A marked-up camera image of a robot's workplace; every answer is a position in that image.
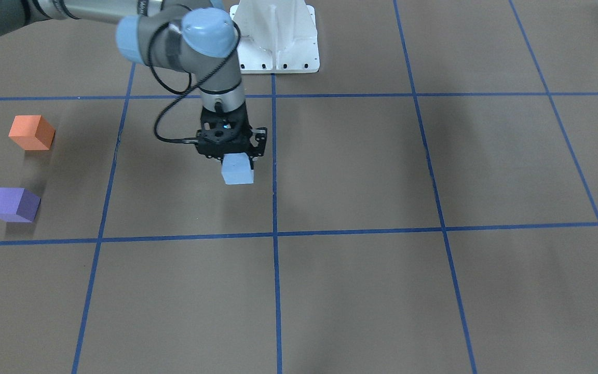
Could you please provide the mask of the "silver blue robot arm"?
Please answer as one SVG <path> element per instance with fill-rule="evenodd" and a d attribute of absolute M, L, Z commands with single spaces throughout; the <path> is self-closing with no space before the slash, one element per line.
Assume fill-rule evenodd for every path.
<path fill-rule="evenodd" d="M 264 155 L 267 129 L 252 128 L 237 53 L 242 33 L 217 1 L 0 1 L 0 36 L 46 20 L 90 20 L 116 25 L 119 53 L 156 69 L 189 75 L 189 85 L 175 90 L 176 98 L 154 123 L 157 140 L 191 144 L 223 167 L 252 172 Z M 199 90 L 201 123 L 194 137 L 159 134 L 164 115 L 180 100 Z"/>

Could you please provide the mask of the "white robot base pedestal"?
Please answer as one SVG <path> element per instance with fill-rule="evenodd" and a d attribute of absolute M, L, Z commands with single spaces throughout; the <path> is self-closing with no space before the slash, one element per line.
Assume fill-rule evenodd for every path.
<path fill-rule="evenodd" d="M 316 10 L 305 1 L 240 1 L 229 8 L 242 31 L 242 74 L 308 74 L 320 70 Z"/>

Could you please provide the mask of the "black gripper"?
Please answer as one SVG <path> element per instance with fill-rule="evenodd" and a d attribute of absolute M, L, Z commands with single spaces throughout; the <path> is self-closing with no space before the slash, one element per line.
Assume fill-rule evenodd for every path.
<path fill-rule="evenodd" d="M 196 150 L 202 156 L 223 159 L 226 154 L 244 153 L 251 170 L 264 155 L 267 142 L 267 128 L 252 128 L 249 123 L 247 105 L 224 112 L 201 109 L 201 128 L 196 132 Z"/>

